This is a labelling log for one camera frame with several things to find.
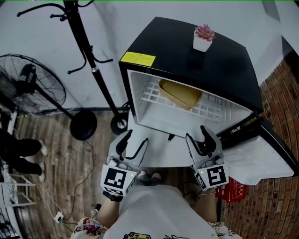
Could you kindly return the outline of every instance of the yellow sticker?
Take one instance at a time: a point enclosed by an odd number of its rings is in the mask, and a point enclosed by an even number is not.
[[[129,62],[129,63],[135,63],[139,65],[151,66],[155,58],[156,58],[155,56],[127,51],[126,54],[121,59],[121,62]]]

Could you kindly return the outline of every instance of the foot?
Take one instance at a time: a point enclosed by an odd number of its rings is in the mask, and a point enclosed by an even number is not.
[[[39,140],[39,142],[41,143],[42,145],[42,148],[41,148],[41,152],[44,156],[47,156],[48,155],[48,148],[47,146],[45,146],[45,144],[43,143],[42,140]]]
[[[157,178],[161,180],[161,175],[159,173],[154,173],[153,176],[151,177],[151,179],[153,178]]]
[[[46,175],[45,175],[45,164],[43,162],[41,162],[39,164],[39,166],[42,169],[42,174],[38,176],[38,179],[39,179],[40,183],[43,183],[45,181],[45,179],[46,179]]]
[[[147,175],[146,171],[141,170],[140,174],[137,176],[137,178],[141,178],[142,176]]]

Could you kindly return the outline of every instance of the black pants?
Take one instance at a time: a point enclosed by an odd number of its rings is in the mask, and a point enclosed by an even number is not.
[[[9,152],[3,160],[16,171],[24,174],[42,174],[42,169],[37,163],[28,162],[21,158],[37,154],[42,145],[37,140],[24,139],[15,140],[14,152]]]

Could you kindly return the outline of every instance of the yellow container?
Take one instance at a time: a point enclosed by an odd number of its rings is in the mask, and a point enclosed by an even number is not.
[[[185,110],[190,110],[202,97],[202,91],[173,81],[161,79],[161,95]]]

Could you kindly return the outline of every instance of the white metal shelf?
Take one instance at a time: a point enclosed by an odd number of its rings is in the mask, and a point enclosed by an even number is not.
[[[222,113],[223,100],[221,98],[204,92],[199,103],[188,111],[161,95],[159,90],[159,81],[160,79],[157,78],[150,78],[147,81],[144,89],[142,90],[142,100],[160,105],[166,105],[168,107],[174,107],[184,112],[188,112],[206,118],[208,120],[212,120],[216,123],[222,123],[224,116]]]

